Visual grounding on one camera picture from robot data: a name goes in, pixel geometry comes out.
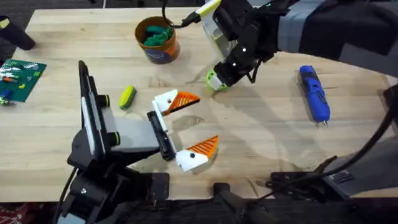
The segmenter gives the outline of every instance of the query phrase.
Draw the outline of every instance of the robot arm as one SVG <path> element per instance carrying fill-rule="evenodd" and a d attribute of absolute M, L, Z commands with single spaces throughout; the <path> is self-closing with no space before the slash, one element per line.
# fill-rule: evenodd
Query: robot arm
<path fill-rule="evenodd" d="M 214 67 L 218 83 L 234 85 L 278 51 L 352 64 L 398 77 L 398 3 L 273 0 L 253 8 L 221 1 L 213 20 L 237 45 Z"/>

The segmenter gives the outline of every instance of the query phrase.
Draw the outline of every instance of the orange cup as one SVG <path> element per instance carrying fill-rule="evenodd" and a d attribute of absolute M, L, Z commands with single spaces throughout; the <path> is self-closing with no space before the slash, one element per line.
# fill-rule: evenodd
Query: orange cup
<path fill-rule="evenodd" d="M 180 53 L 180 44 L 177 41 L 175 29 L 173 29 L 173 36 L 166 41 L 164 45 L 160 46 L 146 46 L 146 28 L 149 26 L 160 26 L 169 28 L 169 25 L 164 21 L 161 16 L 154 16 L 144 19 L 138 23 L 136 27 L 136 39 L 139 46 L 144 50 L 147 58 L 153 63 L 170 63 L 177 58 Z"/>

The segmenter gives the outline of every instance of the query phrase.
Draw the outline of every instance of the wooden table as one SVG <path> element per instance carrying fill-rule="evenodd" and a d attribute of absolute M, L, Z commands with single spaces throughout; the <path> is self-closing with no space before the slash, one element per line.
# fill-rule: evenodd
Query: wooden table
<path fill-rule="evenodd" d="M 176 23 L 192 8 L 167 9 Z M 244 78 L 224 93 L 205 86 L 217 62 L 200 24 L 177 31 L 181 53 L 154 65 L 134 38 L 134 28 L 160 9 L 38 10 L 27 33 L 37 42 L 15 59 L 46 63 L 25 103 L 0 109 L 0 202 L 57 200 L 72 169 L 66 159 L 80 129 L 78 61 L 84 60 L 98 91 L 109 94 L 116 116 L 146 120 L 155 95 L 177 88 L 201 97 L 199 104 L 166 117 L 177 147 L 220 135 L 214 159 L 183 172 L 160 154 L 138 162 L 143 172 L 170 173 L 170 198 L 207 198 L 213 182 L 229 182 L 243 197 L 267 192 L 273 171 L 311 170 L 326 158 L 357 151 L 385 114 L 384 75 L 306 55 L 277 54 L 259 69 L 252 85 Z M 313 65 L 331 106 L 329 128 L 317 129 L 297 84 L 301 65 Z M 118 99 L 138 90 L 131 112 Z"/>

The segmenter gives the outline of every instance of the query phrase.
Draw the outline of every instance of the cable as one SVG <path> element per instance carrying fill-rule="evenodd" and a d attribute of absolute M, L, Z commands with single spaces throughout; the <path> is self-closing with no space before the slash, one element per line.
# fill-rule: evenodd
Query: cable
<path fill-rule="evenodd" d="M 373 146 L 377 143 L 377 141 L 381 138 L 381 136 L 387 131 L 388 127 L 390 126 L 390 124 L 393 122 L 394 118 L 398 115 L 398 105 L 391 105 L 391 107 L 389 108 L 387 114 L 385 115 L 383 121 L 381 122 L 380 126 L 378 127 L 378 129 L 376 130 L 376 132 L 373 134 L 373 136 L 367 141 L 367 143 L 362 147 L 361 150 L 359 150 L 349 161 L 347 161 L 346 163 L 344 163 L 343 165 L 330 170 L 328 172 L 324 172 L 322 174 L 315 174 L 315 175 L 311 175 L 311 176 L 306 176 L 306 177 L 302 177 L 302 178 L 298 178 L 295 180 L 292 180 L 284 185 L 281 185 L 277 191 L 281 191 L 286 189 L 287 187 L 290 187 L 292 185 L 296 185 L 298 183 L 302 183 L 302 182 L 306 182 L 309 180 L 315 180 L 315 179 L 319 179 L 322 177 L 326 177 L 329 175 L 333 175 L 336 174 L 342 170 L 347 169 L 348 167 L 352 166 L 353 164 L 355 164 L 356 162 L 358 162 L 363 156 L 365 156 L 372 148 Z M 275 185 L 277 183 L 275 182 L 268 182 L 268 184 L 272 184 Z M 259 202 L 271 195 L 273 195 L 275 193 L 275 191 L 272 191 L 271 193 L 268 193 L 264 196 L 262 196 L 261 198 L 257 199 L 256 202 Z"/>
<path fill-rule="evenodd" d="M 174 25 L 170 20 L 167 19 L 166 17 L 166 5 L 167 5 L 168 0 L 163 0 L 163 5 L 162 5 L 162 17 L 164 21 L 170 26 L 173 27 L 174 29 L 181 29 L 184 27 L 187 27 L 189 24 L 181 24 L 181 25 Z"/>
<path fill-rule="evenodd" d="M 76 171 L 77 171 L 77 168 L 74 167 L 73 170 L 72 170 L 72 172 L 70 173 L 70 176 L 69 176 L 69 178 L 68 178 L 68 180 L 67 180 L 67 183 L 66 183 L 65 186 L 63 187 L 63 190 L 62 190 L 62 193 L 61 193 L 61 196 L 60 196 L 60 200 L 59 200 L 58 203 L 57 203 L 57 207 L 55 208 L 55 213 L 54 213 L 54 216 L 53 216 L 53 219 L 52 219 L 52 223 L 53 223 L 53 224 L 57 224 L 58 217 L 60 216 L 61 204 L 62 204 L 62 202 L 63 202 L 63 199 L 65 198 L 65 194 L 67 193 L 67 190 L 68 190 L 68 188 L 69 188 L 70 182 L 72 181 L 72 178 L 73 178 L 73 177 L 75 176 L 75 174 L 76 174 Z"/>
<path fill-rule="evenodd" d="M 246 74 L 246 76 L 248 77 L 249 81 L 252 84 L 256 82 L 257 71 L 259 70 L 259 67 L 260 67 L 261 63 L 262 63 L 262 60 L 258 60 L 257 61 L 257 65 L 254 67 L 253 75 L 251 77 L 250 77 L 250 74 L 248 74 L 248 73 Z"/>
<path fill-rule="evenodd" d="M 197 14 L 195 11 L 191 12 L 185 19 L 182 20 L 181 25 L 175 25 L 173 24 L 167 17 L 166 17 L 166 5 L 167 5 L 168 0 L 163 0 L 163 5 L 162 5 L 162 17 L 164 21 L 172 28 L 174 29 L 181 29 L 184 27 L 189 26 L 192 22 L 198 23 L 201 21 L 199 14 Z"/>

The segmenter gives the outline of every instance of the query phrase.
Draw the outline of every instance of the green play dough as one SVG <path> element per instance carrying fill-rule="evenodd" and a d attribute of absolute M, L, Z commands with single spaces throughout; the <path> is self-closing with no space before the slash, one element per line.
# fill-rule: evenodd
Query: green play dough
<path fill-rule="evenodd" d="M 146 32 L 154 33 L 152 37 L 148 37 L 144 42 L 144 45 L 149 47 L 164 45 L 173 36 L 171 28 L 165 29 L 159 26 L 149 26 L 146 28 Z"/>

